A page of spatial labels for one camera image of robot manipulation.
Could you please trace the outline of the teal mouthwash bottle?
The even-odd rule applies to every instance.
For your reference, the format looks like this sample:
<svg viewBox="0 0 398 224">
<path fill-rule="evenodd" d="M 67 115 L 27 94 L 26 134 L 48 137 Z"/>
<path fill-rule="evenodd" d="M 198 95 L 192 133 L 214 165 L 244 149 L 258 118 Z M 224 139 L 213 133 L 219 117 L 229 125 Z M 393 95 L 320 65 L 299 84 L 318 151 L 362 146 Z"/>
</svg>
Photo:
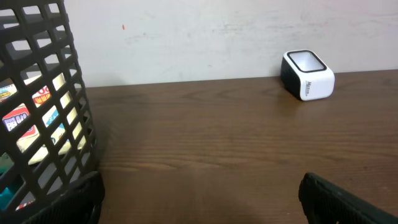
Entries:
<svg viewBox="0 0 398 224">
<path fill-rule="evenodd" d="M 8 204 L 10 203 L 10 201 L 13 199 L 13 197 L 21 187 L 22 184 L 11 184 L 1 192 L 1 197 L 0 197 L 1 210 L 5 210 L 7 208 Z"/>
</svg>

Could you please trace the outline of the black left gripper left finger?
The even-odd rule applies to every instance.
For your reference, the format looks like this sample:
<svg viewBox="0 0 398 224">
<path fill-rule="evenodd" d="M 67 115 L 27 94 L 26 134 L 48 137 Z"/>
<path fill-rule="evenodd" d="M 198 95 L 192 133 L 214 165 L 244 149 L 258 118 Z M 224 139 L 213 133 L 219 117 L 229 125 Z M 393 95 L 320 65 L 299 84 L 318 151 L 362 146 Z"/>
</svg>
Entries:
<svg viewBox="0 0 398 224">
<path fill-rule="evenodd" d="M 32 215 L 23 224 L 98 224 L 105 188 L 97 171 L 76 180 L 50 205 Z"/>
</svg>

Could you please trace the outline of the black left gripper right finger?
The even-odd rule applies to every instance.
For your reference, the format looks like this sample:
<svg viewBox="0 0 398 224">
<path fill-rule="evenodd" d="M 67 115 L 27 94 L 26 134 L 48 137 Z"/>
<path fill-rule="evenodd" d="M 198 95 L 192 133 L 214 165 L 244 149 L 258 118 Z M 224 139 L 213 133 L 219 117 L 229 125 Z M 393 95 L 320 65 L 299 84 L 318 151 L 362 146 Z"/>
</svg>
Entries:
<svg viewBox="0 0 398 224">
<path fill-rule="evenodd" d="M 298 198 L 309 224 L 397 224 L 396 216 L 313 172 L 301 180 Z"/>
</svg>

